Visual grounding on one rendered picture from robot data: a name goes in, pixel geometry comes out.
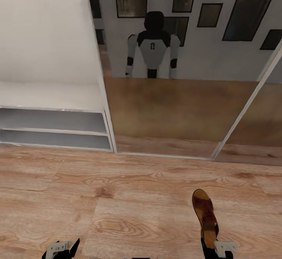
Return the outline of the sandal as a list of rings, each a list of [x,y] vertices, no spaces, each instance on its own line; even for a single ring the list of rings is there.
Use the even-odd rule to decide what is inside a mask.
[[[192,195],[194,211],[201,225],[201,237],[208,249],[216,249],[214,241],[219,233],[219,226],[213,212],[211,198],[202,189],[196,189]]]

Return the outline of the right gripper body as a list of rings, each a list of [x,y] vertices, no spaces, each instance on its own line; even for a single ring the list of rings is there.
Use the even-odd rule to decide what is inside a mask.
[[[205,248],[204,253],[205,259],[233,259],[233,253],[231,251],[225,251],[226,258],[220,258],[215,252],[215,249]]]

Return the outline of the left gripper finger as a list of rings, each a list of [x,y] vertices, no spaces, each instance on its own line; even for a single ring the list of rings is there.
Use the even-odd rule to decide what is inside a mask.
[[[76,253],[76,250],[78,248],[79,242],[80,242],[80,239],[78,239],[76,241],[76,243],[74,244],[74,246],[70,249],[70,251],[69,251],[70,259],[75,256],[75,253]]]

